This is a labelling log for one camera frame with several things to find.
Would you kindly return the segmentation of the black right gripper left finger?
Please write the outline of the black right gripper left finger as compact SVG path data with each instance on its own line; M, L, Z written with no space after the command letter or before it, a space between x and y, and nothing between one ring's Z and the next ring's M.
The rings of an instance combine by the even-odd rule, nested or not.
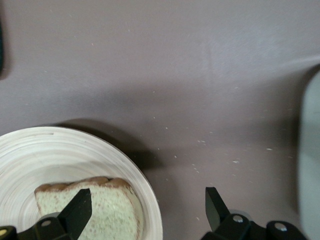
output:
M57 216L44 217L25 231L0 226L0 240L78 240L91 216L91 191L81 189Z

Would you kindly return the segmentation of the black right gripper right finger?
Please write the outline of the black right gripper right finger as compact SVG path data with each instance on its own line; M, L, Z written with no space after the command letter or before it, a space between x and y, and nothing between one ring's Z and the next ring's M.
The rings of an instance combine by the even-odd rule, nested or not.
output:
M215 187L205 188L205 213L211 231L201 240L308 240L293 224L273 220L266 227L231 213Z

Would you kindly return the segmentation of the white bread slice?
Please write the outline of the white bread slice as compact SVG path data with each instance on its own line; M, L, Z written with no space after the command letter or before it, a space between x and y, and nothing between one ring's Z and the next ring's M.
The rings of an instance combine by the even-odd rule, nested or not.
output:
M81 189L89 189L92 215L78 240L142 240L144 213L133 187L122 178L97 176L34 190L41 216L61 212Z

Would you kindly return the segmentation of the round ribbed wooden plate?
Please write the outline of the round ribbed wooden plate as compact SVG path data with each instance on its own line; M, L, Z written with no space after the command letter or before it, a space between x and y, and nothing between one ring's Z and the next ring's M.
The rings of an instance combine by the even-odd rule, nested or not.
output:
M31 127L0 136L0 226L24 231L40 219L34 195L38 186L96 176L129 182L144 213L142 240L164 240L156 195L137 165L107 141L64 127Z

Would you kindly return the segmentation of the chrome two-slot toaster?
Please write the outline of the chrome two-slot toaster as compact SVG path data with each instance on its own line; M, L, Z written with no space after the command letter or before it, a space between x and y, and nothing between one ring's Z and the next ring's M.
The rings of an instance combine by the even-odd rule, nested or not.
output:
M320 240L320 71L304 92L298 148L300 221L310 240Z

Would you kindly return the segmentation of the brown table cover sheet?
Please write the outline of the brown table cover sheet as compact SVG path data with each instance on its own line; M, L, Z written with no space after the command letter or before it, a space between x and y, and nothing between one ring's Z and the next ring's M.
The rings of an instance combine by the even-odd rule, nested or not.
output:
M57 125L105 139L150 182L165 240L209 230L209 186L261 226L300 224L320 0L0 0L0 21L0 136Z

